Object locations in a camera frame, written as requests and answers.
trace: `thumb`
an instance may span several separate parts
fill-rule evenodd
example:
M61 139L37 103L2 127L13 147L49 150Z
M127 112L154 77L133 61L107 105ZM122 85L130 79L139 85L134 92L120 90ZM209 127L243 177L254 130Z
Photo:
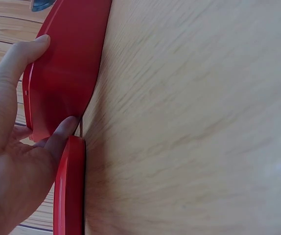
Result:
M13 85L24 72L25 67L38 59L49 47L49 35L42 35L31 42L15 43L0 62L0 81Z

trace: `glossy red plastic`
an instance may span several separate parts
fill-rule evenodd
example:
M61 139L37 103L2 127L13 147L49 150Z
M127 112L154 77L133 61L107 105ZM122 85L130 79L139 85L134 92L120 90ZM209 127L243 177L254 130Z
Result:
M91 100L112 0L57 0L37 36L50 35L44 55L23 75L31 139L49 137L69 116L81 117ZM54 190L54 235L83 234L85 142L71 136Z
M68 116L83 115L95 88L111 0L57 0L37 36L50 47L23 75L32 139L50 136Z
M54 235L83 234L85 142L70 136L60 160L54 188Z

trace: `wooden floor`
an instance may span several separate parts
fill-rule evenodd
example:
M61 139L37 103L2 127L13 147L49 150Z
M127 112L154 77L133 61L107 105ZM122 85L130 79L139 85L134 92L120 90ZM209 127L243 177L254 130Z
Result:
M28 4L0 1L0 59ZM114 0L83 133L86 234L281 235L281 1Z

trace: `hand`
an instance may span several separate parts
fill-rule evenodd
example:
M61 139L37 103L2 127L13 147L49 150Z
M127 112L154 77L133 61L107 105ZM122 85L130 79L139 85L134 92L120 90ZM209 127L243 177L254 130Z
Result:
M34 146L20 140L31 130L16 126L18 80L27 64L49 47L43 35L14 44L0 62L0 234L8 234L43 202L54 181L67 138L77 119L65 119L48 139Z

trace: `red panel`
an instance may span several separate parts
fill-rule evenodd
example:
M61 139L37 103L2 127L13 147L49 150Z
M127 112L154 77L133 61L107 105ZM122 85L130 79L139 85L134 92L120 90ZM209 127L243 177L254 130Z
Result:
M55 181L54 235L83 234L84 176L85 143L79 137L70 136Z
M50 136L68 116L83 115L96 84L111 0L58 0L38 36L49 49L23 75L32 139Z

